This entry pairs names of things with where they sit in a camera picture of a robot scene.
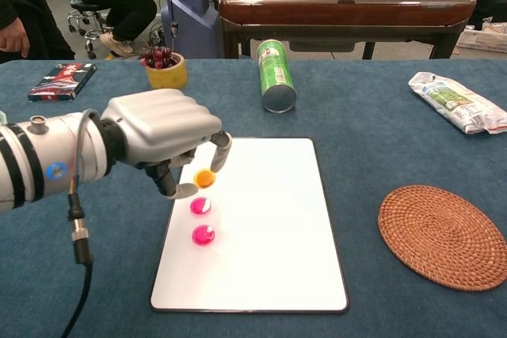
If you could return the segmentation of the white plastic basket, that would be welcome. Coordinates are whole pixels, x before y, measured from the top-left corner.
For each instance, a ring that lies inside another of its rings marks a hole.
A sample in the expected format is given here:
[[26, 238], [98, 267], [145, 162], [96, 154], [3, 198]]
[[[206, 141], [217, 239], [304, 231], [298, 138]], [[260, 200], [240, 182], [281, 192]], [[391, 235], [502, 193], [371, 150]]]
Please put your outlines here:
[[465, 29], [456, 46], [507, 54], [507, 33]]

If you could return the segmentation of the pink token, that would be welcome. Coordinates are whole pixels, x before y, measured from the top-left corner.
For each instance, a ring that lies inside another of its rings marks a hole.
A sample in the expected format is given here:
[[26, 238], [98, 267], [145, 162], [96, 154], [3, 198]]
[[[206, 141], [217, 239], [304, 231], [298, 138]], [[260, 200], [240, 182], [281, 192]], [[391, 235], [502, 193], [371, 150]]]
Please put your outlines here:
[[197, 226], [192, 232], [192, 240], [197, 245], [208, 245], [215, 239], [215, 230], [210, 225]]
[[212, 202], [208, 197], [197, 197], [191, 201], [189, 208], [193, 215], [206, 215], [212, 209]]

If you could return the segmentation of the white rectangular board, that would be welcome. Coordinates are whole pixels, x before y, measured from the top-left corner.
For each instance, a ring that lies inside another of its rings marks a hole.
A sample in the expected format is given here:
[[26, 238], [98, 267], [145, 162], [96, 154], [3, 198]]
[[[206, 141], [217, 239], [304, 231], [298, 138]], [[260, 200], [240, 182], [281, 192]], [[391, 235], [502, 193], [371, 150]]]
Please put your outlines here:
[[[173, 203], [151, 293], [156, 310], [339, 313], [348, 306], [316, 149], [236, 138], [202, 216]], [[193, 230], [210, 225], [208, 245]]]

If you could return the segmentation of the blue felt table cloth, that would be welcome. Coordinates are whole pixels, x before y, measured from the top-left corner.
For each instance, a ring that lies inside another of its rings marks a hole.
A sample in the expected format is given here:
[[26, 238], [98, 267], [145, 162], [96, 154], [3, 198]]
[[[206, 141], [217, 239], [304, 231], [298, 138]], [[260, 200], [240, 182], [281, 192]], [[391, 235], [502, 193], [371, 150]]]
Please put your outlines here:
[[[29, 103], [58, 61], [0, 65], [9, 122], [94, 108], [148, 89], [135, 60], [96, 61], [76, 101]], [[343, 314], [156, 313], [149, 305], [171, 202], [144, 172], [115, 165], [79, 195], [95, 259], [75, 338], [507, 338], [507, 284], [441, 287], [383, 243], [377, 214], [391, 189], [430, 184], [462, 196], [507, 237], [507, 133], [465, 135], [407, 82], [418, 71], [455, 79], [507, 110], [507, 60], [292, 61], [295, 111], [265, 112], [257, 61], [187, 61], [186, 93], [233, 136], [314, 140], [349, 308]], [[65, 195], [0, 213], [0, 338], [60, 337], [82, 289]]]

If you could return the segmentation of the dark red grape bunch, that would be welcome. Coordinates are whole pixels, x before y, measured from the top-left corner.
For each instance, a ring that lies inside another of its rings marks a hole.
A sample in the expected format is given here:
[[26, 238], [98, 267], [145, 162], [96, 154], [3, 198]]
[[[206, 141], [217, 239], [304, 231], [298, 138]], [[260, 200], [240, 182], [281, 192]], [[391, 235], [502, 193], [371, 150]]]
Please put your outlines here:
[[147, 66], [156, 70], [176, 66], [180, 61], [181, 59], [170, 47], [148, 47], [139, 56], [139, 63], [142, 66]]

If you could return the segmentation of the red black book box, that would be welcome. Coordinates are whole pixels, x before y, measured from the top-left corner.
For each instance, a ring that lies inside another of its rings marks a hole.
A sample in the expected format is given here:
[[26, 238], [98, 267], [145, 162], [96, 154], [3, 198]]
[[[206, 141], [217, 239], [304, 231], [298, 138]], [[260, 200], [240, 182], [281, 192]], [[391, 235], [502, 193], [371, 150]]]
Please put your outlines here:
[[94, 63], [59, 63], [31, 88], [27, 98], [37, 101], [73, 101], [97, 71]]

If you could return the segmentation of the standing person in black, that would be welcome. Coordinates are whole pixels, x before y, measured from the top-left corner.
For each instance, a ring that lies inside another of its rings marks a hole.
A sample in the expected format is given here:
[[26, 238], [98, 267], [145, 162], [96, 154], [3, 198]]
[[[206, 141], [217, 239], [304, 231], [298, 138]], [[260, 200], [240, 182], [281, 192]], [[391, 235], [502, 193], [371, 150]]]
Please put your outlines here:
[[0, 64], [19, 59], [74, 59], [46, 0], [0, 0]]

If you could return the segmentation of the black stool chrome base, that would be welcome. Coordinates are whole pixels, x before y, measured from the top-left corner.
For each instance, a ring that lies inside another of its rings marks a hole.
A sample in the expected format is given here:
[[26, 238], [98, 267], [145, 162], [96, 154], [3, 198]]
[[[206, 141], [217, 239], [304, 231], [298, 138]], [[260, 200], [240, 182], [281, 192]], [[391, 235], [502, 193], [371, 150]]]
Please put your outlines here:
[[89, 59], [97, 58], [93, 42], [101, 35], [111, 32], [102, 16], [102, 8], [83, 0], [69, 0], [71, 11], [67, 15], [67, 27], [71, 33], [77, 32], [84, 40], [84, 48]]

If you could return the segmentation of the black bag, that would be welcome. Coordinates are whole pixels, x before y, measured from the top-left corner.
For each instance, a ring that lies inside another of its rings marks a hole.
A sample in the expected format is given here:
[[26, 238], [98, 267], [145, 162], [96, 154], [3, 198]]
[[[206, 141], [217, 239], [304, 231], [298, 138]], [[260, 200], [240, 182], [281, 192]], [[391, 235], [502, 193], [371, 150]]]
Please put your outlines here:
[[475, 30], [481, 30], [483, 20], [487, 18], [492, 22], [507, 22], [507, 0], [476, 0], [469, 24]]

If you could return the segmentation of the yellow bowl of cherries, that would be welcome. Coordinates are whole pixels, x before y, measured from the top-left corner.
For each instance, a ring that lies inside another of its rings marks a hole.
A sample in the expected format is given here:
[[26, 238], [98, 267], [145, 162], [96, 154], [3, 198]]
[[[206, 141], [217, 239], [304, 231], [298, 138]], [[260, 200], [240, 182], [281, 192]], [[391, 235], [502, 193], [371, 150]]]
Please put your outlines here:
[[185, 58], [179, 53], [173, 53], [176, 64], [162, 69], [146, 66], [147, 80], [152, 89], [183, 89], [187, 86], [188, 75]]

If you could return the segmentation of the green chip can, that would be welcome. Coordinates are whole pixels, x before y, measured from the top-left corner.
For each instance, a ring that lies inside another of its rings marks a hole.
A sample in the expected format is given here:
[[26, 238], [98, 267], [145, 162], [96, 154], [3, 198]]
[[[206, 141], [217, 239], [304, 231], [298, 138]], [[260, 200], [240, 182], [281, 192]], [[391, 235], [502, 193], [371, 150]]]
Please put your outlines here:
[[289, 70], [286, 50], [278, 40], [265, 40], [257, 48], [261, 81], [261, 101], [273, 113], [285, 113], [296, 103], [296, 91]]

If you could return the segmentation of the orange token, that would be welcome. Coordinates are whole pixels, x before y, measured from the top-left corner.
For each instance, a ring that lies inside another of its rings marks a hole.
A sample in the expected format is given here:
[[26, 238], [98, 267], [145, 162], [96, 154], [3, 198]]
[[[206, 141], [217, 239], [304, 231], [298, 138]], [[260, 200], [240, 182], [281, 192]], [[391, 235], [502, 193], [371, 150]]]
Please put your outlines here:
[[201, 169], [194, 175], [193, 182], [198, 188], [208, 188], [215, 183], [215, 173], [210, 169]]

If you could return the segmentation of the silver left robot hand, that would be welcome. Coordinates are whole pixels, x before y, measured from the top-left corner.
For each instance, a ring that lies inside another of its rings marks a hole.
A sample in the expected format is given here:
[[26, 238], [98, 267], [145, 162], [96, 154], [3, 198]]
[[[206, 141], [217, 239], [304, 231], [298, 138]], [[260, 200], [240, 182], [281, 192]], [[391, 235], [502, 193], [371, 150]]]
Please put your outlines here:
[[192, 162], [196, 148], [215, 144], [210, 170], [217, 173], [231, 149], [231, 134], [219, 117], [177, 89], [157, 89], [114, 97], [101, 121], [113, 126], [121, 138], [117, 161], [143, 169], [168, 199], [185, 199], [197, 193], [191, 183], [179, 184], [172, 168]]

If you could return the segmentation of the white green snack bag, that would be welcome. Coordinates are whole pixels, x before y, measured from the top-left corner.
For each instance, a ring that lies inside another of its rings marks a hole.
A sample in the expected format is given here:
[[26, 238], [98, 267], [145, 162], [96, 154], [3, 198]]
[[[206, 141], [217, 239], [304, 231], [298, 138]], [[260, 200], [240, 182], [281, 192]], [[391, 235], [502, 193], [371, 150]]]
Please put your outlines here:
[[507, 132], [507, 111], [453, 79], [417, 72], [408, 86], [467, 135]]

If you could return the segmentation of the round woven rattan coaster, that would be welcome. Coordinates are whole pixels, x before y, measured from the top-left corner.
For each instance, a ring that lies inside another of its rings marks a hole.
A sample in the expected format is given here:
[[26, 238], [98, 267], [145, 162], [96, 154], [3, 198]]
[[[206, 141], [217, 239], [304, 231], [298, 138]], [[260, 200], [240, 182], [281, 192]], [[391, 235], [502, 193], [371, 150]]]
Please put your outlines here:
[[488, 291], [507, 281], [507, 240], [455, 193], [422, 184], [396, 188], [382, 201], [377, 223], [389, 250], [434, 283]]

